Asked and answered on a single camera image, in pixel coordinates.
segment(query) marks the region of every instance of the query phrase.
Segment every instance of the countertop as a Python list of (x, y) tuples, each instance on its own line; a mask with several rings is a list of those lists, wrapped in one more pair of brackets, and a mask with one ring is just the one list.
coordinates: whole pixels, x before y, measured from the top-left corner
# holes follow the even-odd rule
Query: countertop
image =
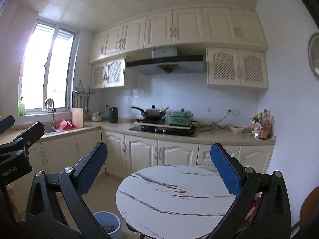
[[(84, 122), (83, 128), (70, 129), (66, 131), (61, 131), (53, 134), (46, 134), (39, 139), (38, 142), (44, 142), (52, 139), (58, 139), (70, 135), (76, 135), (85, 133), (87, 131), (93, 130), (106, 130), (118, 132), (126, 135), (139, 136), (144, 138), (159, 139), (172, 142), (182, 142), (182, 143), (193, 143), (193, 144), (207, 144), (212, 145), (214, 143), (221, 143), (224, 146), (264, 146), (264, 145), (274, 145), (276, 137), (267, 140), (257, 140), (249, 136), (247, 133), (235, 134), (230, 129), (226, 128), (224, 130), (213, 128), (212, 131), (198, 132), (196, 130), (196, 137), (181, 137), (181, 136), (172, 136), (172, 135), (161, 135), (153, 134), (140, 131), (131, 131), (129, 128), (136, 126), (133, 123), (127, 123), (126, 121), (119, 121), (117, 124), (109, 123), (107, 121), (93, 122), (86, 121)], [(8, 130), (0, 136), (0, 145), (5, 143), (10, 143), (15, 137), (22, 133), (24, 129), (17, 130)]]

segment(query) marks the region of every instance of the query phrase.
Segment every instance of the window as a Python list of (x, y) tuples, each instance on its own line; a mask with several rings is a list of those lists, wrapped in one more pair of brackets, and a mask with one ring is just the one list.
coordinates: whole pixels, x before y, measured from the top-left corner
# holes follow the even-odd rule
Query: window
[(41, 112), (47, 98), (67, 108), (68, 73), (75, 33), (38, 22), (25, 51), (21, 82), (26, 112)]

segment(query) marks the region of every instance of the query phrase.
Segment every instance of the gas stove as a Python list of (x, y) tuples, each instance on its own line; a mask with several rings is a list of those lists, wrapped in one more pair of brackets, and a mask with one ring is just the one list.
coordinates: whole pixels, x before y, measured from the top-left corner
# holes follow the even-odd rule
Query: gas stove
[(185, 136), (185, 137), (195, 137), (195, 128), (193, 125), (188, 127), (183, 126), (171, 126), (166, 125), (164, 120), (154, 121), (154, 120), (140, 120), (137, 119), (135, 124), (141, 124), (130, 128), (129, 130), (148, 132), (154, 134), (163, 135), (174, 135), (174, 136)]

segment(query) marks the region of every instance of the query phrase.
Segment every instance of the black kettle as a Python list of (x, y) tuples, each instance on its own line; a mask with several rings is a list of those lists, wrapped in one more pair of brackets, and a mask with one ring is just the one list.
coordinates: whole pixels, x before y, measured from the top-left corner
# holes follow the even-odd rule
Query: black kettle
[(108, 121), (110, 123), (118, 122), (118, 110), (117, 107), (110, 107), (108, 110)]

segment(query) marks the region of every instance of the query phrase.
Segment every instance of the round table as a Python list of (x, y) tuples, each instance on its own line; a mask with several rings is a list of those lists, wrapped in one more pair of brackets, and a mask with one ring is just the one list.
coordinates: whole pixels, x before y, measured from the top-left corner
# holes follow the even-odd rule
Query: round table
[(127, 224), (156, 239), (208, 235), (234, 199), (218, 173), (187, 165), (140, 170), (116, 193), (117, 208)]

